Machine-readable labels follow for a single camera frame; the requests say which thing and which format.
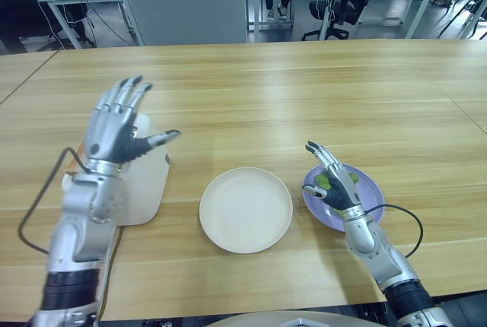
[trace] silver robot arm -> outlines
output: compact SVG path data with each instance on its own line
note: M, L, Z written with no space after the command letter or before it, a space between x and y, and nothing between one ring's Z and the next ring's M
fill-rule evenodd
M180 134L170 130L134 138L138 106L152 87L137 87L141 80L138 76L120 81L93 110L84 141L87 169L74 175L62 200L62 216L49 247L43 300L32 321L36 327L93 325L100 263L115 230L113 216L126 205L119 169Z
M374 277L398 319L398 327L453 327L445 312L434 305L407 258L365 212L344 166L319 144L309 141L305 147L323 165L330 189L305 184L303 190L342 212L347 245Z

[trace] white plate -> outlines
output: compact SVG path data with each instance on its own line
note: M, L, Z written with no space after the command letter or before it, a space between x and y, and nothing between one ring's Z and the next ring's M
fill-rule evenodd
M199 219L217 246L236 253L267 249L289 228L292 200L286 185L269 171L238 167L206 188Z

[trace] wooden table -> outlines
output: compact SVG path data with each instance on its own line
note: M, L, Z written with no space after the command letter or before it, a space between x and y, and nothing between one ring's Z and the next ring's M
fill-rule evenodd
M25 55L0 56L0 104L18 89L56 52L36 52Z
M158 215L123 235L105 319L383 300L343 233L323 226L301 198L317 164L304 150L308 139L422 219L425 239L410 261L432 295L485 288L486 63L484 43L449 40L57 53L0 105L0 320L25 320L45 278L45 257L16 237L19 220L61 149L78 144L102 90L138 73L154 82L142 112L183 136L169 146ZM294 202L285 236L252 255L219 249L198 221L205 187L240 166L272 171ZM42 246L61 196L58 177L27 225ZM382 225L401 251L413 247L418 230L406 214L388 209Z

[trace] robotic thumb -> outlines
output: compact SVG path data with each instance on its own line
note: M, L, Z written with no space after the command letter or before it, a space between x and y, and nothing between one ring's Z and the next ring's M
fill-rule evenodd
M181 132L177 129L170 129L169 131L165 131L159 135L151 135L150 137L147 137L147 142L151 148L154 148L172 141L180 134Z
M125 150L124 162L131 161L143 154L147 154L151 149L168 143L175 139L181 132L176 129L165 131L159 135L151 135L146 138L134 138L130 141L129 146Z

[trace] green object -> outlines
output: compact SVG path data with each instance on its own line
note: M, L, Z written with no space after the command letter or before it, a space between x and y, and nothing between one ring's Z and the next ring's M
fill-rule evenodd
M350 179L352 179L354 184L358 183L358 176L356 173L349 173L349 175L350 175Z
M356 173L349 173L350 179L352 179L353 183L358 183L358 176ZM314 182L318 185L321 189L330 190L332 186L329 184L328 177L326 177L325 173L320 173L314 177Z
M329 184L328 178L325 173L320 173L314 177L314 182L321 188L325 190L330 190L332 186Z

